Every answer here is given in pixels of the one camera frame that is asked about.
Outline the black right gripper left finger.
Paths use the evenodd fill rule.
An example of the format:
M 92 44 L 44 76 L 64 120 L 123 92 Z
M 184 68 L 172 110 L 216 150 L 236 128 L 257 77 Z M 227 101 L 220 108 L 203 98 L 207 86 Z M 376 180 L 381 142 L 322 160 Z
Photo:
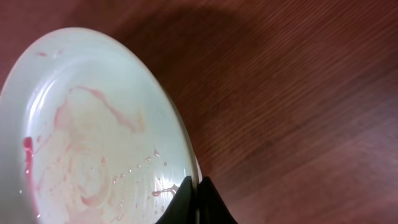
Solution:
M 196 190 L 192 178 L 187 176 L 156 224 L 196 224 L 196 212 Z

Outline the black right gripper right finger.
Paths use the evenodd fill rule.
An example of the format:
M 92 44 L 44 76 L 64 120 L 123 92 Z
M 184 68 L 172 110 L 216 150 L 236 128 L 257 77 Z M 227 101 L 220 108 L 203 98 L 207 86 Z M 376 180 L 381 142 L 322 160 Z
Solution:
M 238 224 L 209 177 L 198 186 L 200 224 Z

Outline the light blue plate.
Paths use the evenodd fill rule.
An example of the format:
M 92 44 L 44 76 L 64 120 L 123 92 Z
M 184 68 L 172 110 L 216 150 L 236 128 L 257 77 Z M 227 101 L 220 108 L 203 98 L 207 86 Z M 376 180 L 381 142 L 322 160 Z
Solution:
M 1 91 L 2 223 L 156 223 L 200 181 L 177 109 L 123 44 L 43 35 Z

